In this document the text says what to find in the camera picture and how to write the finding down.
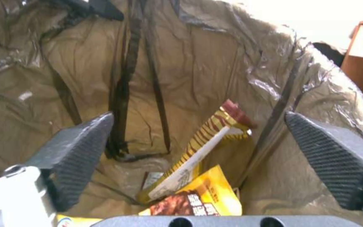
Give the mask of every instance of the black gripper pad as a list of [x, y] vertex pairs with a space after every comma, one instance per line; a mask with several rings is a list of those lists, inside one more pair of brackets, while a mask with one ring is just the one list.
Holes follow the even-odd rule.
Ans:
[[107, 112], [89, 122], [59, 131], [26, 162], [42, 171], [58, 212], [77, 204], [105, 149], [114, 116]]
[[286, 112], [285, 122], [342, 208], [363, 208], [363, 139], [354, 132]]

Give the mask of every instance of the yellow snack package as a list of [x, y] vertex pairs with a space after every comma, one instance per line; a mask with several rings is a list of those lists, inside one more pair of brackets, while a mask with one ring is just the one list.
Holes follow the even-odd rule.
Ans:
[[240, 216], [242, 205], [217, 165], [138, 215]]
[[57, 227], [90, 227], [91, 225], [102, 221], [99, 218], [78, 218], [68, 217], [62, 214], [57, 215]]
[[249, 138], [255, 124], [229, 99], [193, 135], [180, 160], [137, 194], [143, 204], [171, 195], [194, 178], [197, 165], [221, 141]]

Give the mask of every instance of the crumpled plastic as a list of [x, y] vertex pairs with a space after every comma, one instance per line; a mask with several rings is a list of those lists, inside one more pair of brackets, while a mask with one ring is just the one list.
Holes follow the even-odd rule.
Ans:
[[194, 132], [226, 100], [258, 124], [253, 143], [215, 148], [240, 187], [244, 214], [330, 214], [363, 224], [339, 207], [283, 121], [286, 110], [349, 128], [363, 137], [363, 94], [294, 30], [250, 16], [244, 4], [217, 0], [115, 0], [123, 22], [45, 1], [0, 4], [0, 172], [23, 163], [62, 128], [108, 110], [128, 54], [130, 21], [141, 38], [132, 74], [125, 140], [132, 154], [165, 154], [150, 63], [157, 72], [170, 131], [170, 155], [121, 163], [102, 156], [80, 202], [68, 214], [137, 214], [146, 171], [165, 171]]

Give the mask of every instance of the screw hole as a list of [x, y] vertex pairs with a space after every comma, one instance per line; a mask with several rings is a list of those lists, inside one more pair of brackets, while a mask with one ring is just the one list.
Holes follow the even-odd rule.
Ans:
[[169, 227], [193, 227], [193, 224], [186, 218], [175, 218], [170, 222]]
[[284, 225], [276, 218], [263, 218], [260, 222], [260, 227], [284, 227]]

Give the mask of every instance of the white label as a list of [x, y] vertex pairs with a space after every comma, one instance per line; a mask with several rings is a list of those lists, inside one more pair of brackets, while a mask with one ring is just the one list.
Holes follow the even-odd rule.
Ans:
[[144, 190], [147, 187], [151, 186], [153, 183], [157, 182], [157, 180], [159, 180], [163, 174], [163, 172], [149, 172], [147, 174], [147, 178], [144, 181], [142, 189]]

